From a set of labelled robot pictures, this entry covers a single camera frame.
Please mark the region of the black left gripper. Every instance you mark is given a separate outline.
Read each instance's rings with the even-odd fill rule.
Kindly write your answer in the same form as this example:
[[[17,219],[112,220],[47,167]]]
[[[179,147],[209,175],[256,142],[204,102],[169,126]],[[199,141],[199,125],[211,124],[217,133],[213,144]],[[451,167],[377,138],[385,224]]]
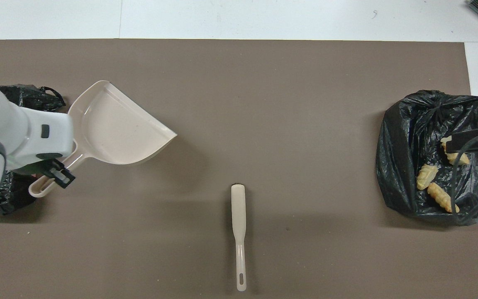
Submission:
[[[54,178],[54,182],[63,189],[66,189],[76,178],[58,159],[46,159],[28,164],[28,174],[42,174]]]

